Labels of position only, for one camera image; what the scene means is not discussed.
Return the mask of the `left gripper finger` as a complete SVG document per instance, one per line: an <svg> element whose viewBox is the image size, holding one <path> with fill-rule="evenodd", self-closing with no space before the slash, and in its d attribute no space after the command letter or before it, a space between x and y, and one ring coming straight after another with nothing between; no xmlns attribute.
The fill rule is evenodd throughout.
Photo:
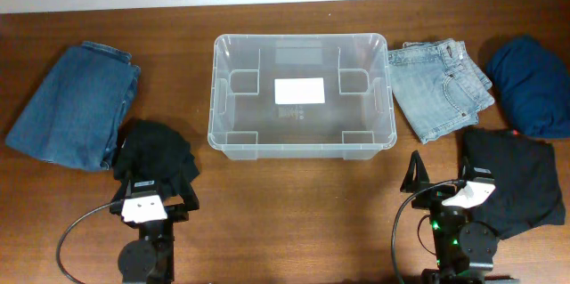
<svg viewBox="0 0 570 284"><path fill-rule="evenodd" d="M120 203L120 202L124 201L126 196L129 194L130 184L131 184L130 181L124 180L121 183L121 185L119 186L119 189L117 190L115 195L112 197L111 202L112 203Z"/></svg>
<svg viewBox="0 0 570 284"><path fill-rule="evenodd" d="M178 177L178 195L182 198L187 211L194 211L200 208L198 197L188 179L180 174Z"/></svg>

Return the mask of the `navy blue garment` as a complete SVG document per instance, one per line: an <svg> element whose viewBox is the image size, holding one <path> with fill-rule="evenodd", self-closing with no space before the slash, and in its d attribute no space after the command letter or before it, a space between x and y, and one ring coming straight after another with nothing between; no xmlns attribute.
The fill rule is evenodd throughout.
<svg viewBox="0 0 570 284"><path fill-rule="evenodd" d="M569 72L555 53L530 36L516 37L487 62L512 127L536 138L569 136Z"/></svg>

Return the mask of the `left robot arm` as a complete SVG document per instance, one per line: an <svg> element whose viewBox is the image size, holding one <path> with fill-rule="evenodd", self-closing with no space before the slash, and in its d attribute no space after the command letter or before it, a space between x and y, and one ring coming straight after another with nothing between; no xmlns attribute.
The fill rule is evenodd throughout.
<svg viewBox="0 0 570 284"><path fill-rule="evenodd" d="M189 220L200 202L188 178L142 180L128 174L111 200L110 212L138 231L118 256L122 281L170 284L175 281L174 225Z"/></svg>

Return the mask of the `light blue jeans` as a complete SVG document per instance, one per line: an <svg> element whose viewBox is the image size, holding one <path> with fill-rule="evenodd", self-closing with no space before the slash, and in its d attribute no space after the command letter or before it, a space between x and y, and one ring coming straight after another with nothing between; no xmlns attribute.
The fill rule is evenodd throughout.
<svg viewBox="0 0 570 284"><path fill-rule="evenodd" d="M462 41L405 43L388 53L388 63L397 103L422 143L477 124L494 104L491 80Z"/></svg>

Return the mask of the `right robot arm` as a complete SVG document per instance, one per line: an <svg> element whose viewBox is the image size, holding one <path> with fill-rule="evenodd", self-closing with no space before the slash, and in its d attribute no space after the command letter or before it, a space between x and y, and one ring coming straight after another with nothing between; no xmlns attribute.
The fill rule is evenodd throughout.
<svg viewBox="0 0 570 284"><path fill-rule="evenodd" d="M499 238L492 229L471 217L469 210L482 205L495 191L491 172L461 162L459 177L439 183L429 180L427 169L418 151L411 154L401 193L409 197L398 208L391 232L391 259L396 278L403 282L396 260L396 232L402 212L407 206L426 210L433 234L437 267L425 269L419 276L422 283L491 284L518 283L509 276L493 276L493 257Z"/></svg>

